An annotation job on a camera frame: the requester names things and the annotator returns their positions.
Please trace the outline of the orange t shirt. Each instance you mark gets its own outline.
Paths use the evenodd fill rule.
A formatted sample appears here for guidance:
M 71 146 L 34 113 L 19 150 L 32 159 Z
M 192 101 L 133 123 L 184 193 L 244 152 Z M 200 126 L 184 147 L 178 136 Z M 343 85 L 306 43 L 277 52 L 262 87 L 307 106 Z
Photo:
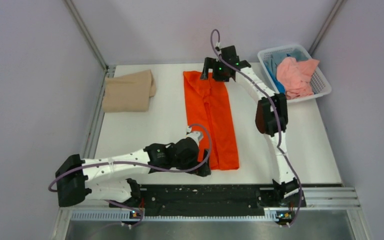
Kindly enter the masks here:
M 204 150 L 210 149 L 211 170 L 237 170 L 240 168 L 239 153 L 232 119 L 229 94 L 224 82 L 201 79 L 199 71 L 183 72 L 184 101 L 187 124 L 204 126 L 211 141 L 200 141 L 198 159 L 204 158 Z

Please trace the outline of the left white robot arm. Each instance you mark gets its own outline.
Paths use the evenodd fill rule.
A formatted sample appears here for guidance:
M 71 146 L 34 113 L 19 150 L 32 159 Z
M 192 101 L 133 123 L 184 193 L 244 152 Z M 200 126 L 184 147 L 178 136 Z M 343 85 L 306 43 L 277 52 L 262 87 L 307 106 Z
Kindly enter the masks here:
M 211 174 L 208 151 L 199 157 L 199 139 L 188 135 L 176 143 L 153 143 L 143 149 L 108 158 L 81 158 L 70 155 L 56 170 L 56 186 L 60 207 L 72 207 L 85 200 L 114 201 L 134 207 L 140 202 L 136 175 L 153 173 L 187 173 L 199 177 Z

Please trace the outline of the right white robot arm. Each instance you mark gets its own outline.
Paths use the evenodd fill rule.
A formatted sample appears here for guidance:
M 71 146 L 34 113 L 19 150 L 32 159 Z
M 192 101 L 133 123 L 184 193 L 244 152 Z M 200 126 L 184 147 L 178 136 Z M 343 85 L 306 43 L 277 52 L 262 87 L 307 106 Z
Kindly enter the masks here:
M 285 94 L 276 93 L 254 72 L 251 64 L 240 60 L 235 46 L 213 46 L 216 57 L 204 60 L 201 80 L 234 80 L 256 102 L 255 125 L 271 148 L 273 200 L 279 206 L 301 208 L 304 191 L 287 153 L 286 130 L 289 122 Z

